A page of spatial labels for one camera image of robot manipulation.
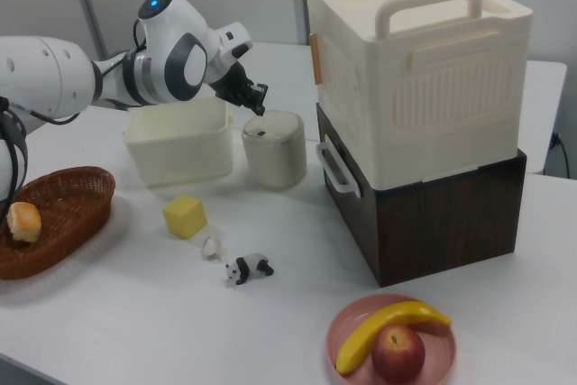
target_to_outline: yellow sponge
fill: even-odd
[[[192,238],[207,223],[202,201],[184,194],[168,203],[162,213],[169,231],[185,239]]]

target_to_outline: metal handle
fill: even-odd
[[[384,40],[390,35],[390,17],[404,9],[419,6],[439,4],[450,0],[385,0],[377,10],[375,16],[375,35],[377,39]],[[483,0],[469,0],[467,16],[471,19],[481,18]]]
[[[331,166],[329,166],[323,151],[329,151],[331,153],[331,156],[336,162],[336,165],[339,166],[339,170],[344,174],[344,177],[346,178],[346,184],[342,184],[338,181],[334,175],[333,169]],[[328,178],[331,180],[331,183],[333,184],[333,187],[336,189],[336,191],[339,193],[354,193],[355,196],[361,197],[359,184],[357,184],[357,181],[354,179],[354,176],[349,168],[346,167],[346,164],[341,158],[341,155],[339,155],[339,152],[336,150],[333,142],[331,142],[331,139],[329,139],[328,136],[325,136],[324,142],[320,142],[316,146],[316,156],[321,161],[321,165],[323,166],[323,169],[325,169],[326,176],[328,176]]]

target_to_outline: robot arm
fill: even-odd
[[[188,101],[203,84],[231,104],[264,113],[268,87],[254,85],[238,62],[252,47],[241,24],[215,31],[186,0],[146,0],[138,18],[145,43],[104,61],[91,61],[68,41],[0,37],[0,201],[5,210],[28,164],[19,118],[55,123],[98,98],[128,106]]]
[[[267,87],[255,86],[238,62],[252,47],[240,23],[212,30],[186,0],[146,0],[138,18],[145,43],[96,62],[104,76],[96,97],[124,105],[188,101],[206,83],[219,98],[264,113]]]

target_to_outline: bun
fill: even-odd
[[[6,221],[15,240],[27,243],[38,241],[42,224],[38,208],[32,203],[12,203]]]

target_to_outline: toy panda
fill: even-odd
[[[269,265],[269,259],[257,252],[239,257],[230,266],[226,265],[228,282],[235,282],[237,286],[243,284],[249,278],[249,275],[255,272],[263,272],[267,277],[274,273],[274,269]]]

